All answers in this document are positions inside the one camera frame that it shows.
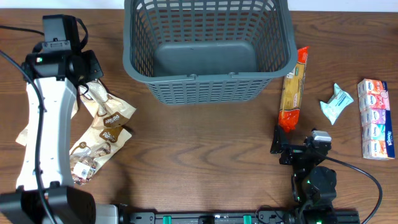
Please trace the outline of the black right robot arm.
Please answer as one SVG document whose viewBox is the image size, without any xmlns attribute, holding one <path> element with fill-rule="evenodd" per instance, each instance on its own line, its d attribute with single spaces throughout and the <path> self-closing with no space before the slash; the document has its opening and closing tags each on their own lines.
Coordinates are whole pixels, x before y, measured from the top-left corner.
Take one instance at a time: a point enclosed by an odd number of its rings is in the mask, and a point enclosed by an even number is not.
<svg viewBox="0 0 398 224">
<path fill-rule="evenodd" d="M 336 198 L 336 172 L 320 164 L 331 149 L 331 136 L 313 130 L 302 145 L 290 144 L 278 124 L 270 153 L 280 154 L 279 163 L 292 166 L 292 195 L 298 205 L 283 216 L 284 223 L 338 222 L 332 201 Z"/>
</svg>

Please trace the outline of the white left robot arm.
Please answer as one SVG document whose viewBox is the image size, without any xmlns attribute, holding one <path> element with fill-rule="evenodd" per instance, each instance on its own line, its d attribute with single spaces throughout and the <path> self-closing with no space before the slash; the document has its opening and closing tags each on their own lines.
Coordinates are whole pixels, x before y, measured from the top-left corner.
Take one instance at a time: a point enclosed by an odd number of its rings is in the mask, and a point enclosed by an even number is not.
<svg viewBox="0 0 398 224">
<path fill-rule="evenodd" d="M 12 223 L 119 223 L 119 208 L 76 189 L 70 171 L 72 108 L 89 67 L 71 50 L 29 54 L 18 66 L 27 81 L 29 123 L 16 191 L 1 195 L 1 213 Z"/>
</svg>

